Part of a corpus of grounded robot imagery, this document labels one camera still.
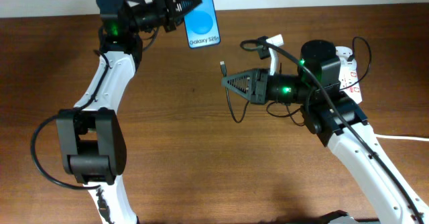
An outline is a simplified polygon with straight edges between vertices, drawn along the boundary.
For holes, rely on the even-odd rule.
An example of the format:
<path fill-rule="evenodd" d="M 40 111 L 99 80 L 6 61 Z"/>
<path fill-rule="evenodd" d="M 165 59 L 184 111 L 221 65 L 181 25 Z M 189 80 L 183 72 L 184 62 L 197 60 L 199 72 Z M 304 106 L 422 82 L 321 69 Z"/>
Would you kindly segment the blue Galaxy smartphone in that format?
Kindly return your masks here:
<path fill-rule="evenodd" d="M 221 42 L 213 0 L 202 0 L 184 18 L 188 45 L 191 49 L 218 45 Z"/>

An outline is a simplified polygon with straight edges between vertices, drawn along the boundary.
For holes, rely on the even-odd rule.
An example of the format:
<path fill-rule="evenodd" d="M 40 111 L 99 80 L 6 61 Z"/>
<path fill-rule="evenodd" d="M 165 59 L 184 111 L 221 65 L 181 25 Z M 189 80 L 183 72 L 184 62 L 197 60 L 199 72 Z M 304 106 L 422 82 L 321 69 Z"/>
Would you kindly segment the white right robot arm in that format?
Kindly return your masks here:
<path fill-rule="evenodd" d="M 300 106 L 304 126 L 351 173 L 374 208 L 379 223 L 427 223 L 428 205 L 389 159 L 367 116 L 341 88 L 338 48 L 326 40 L 306 42 L 296 58 L 266 38 L 244 40 L 240 47 L 260 58 L 276 52 L 291 60 L 296 75 L 254 68 L 228 74 L 221 64 L 222 86 L 247 103 Z"/>

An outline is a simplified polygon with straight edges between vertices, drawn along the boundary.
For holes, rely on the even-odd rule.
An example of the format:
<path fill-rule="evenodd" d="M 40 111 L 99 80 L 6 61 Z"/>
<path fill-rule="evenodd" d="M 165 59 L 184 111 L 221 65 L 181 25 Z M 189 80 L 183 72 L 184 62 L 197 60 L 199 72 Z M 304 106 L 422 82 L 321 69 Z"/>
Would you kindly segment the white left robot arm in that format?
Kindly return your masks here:
<path fill-rule="evenodd" d="M 146 51 L 140 32 L 174 31 L 202 0 L 96 0 L 99 67 L 81 99 L 56 120 L 65 173 L 87 190 L 103 223 L 138 223 L 123 172 L 127 148 L 117 110 Z"/>

